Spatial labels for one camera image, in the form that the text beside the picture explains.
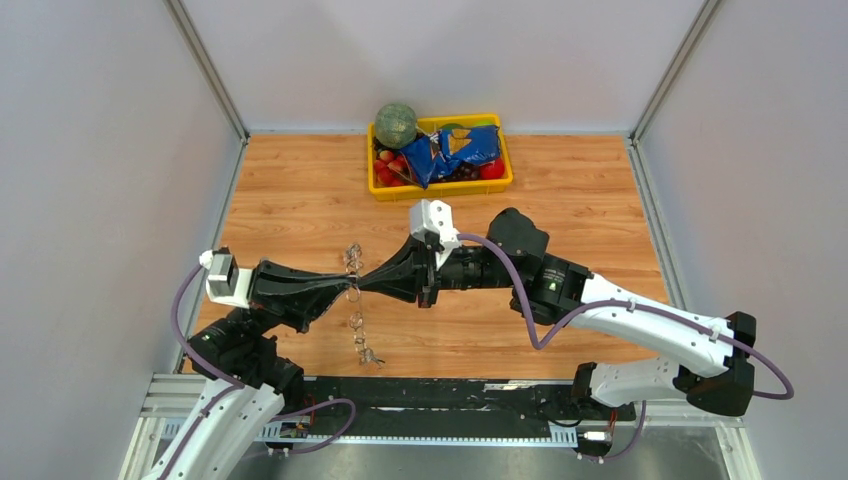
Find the metal key holder plate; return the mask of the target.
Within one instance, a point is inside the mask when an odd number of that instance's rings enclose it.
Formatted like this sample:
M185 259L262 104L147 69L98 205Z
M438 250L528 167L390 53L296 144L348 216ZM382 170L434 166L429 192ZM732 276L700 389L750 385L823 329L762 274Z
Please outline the metal key holder plate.
M348 319L348 325L352 330L354 349L359 364L366 369L381 369L385 361L380 359L369 346L365 330L362 292L359 288L360 273L364 267L361 246L358 243L350 244L344 251L343 260L347 272L353 277L353 285L347 290L345 298L354 305L354 311Z

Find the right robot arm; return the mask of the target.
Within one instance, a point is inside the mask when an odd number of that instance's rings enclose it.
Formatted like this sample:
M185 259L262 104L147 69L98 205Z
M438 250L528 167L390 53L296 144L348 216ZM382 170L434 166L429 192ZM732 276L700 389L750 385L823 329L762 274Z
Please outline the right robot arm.
M683 399L727 417L746 413L754 395L754 317L708 317L650 300L550 254L549 240L515 208L498 213L485 236L462 233L446 203L425 200L410 211L405 244L358 286L421 308L444 290L507 289L535 349L571 326L653 352L631 363L579 365L570 393L584 417L656 399Z

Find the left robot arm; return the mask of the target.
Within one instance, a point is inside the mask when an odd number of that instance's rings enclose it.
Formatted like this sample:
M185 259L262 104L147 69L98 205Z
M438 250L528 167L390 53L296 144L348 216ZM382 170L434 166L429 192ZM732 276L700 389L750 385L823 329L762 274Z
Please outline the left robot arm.
M177 336L195 372L205 379L187 420L159 461L150 479L225 479L272 421L297 421L319 409L345 405L349 414L337 440L351 426L357 407L335 398L304 406L302 367L277 353L268 331L288 326L308 331L353 279L348 274L320 274L263 262L239 268L234 257L206 252L188 275L205 272L208 299L230 312L200 332Z

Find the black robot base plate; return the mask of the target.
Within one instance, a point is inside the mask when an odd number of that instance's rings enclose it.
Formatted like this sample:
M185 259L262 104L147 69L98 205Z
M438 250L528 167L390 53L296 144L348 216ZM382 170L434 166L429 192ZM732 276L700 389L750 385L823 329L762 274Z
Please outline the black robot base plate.
M307 378L282 411L316 406L310 433L330 435L350 421L348 436L403 439L542 439L562 425L632 421L633 405L611 409L563 381L450 378Z

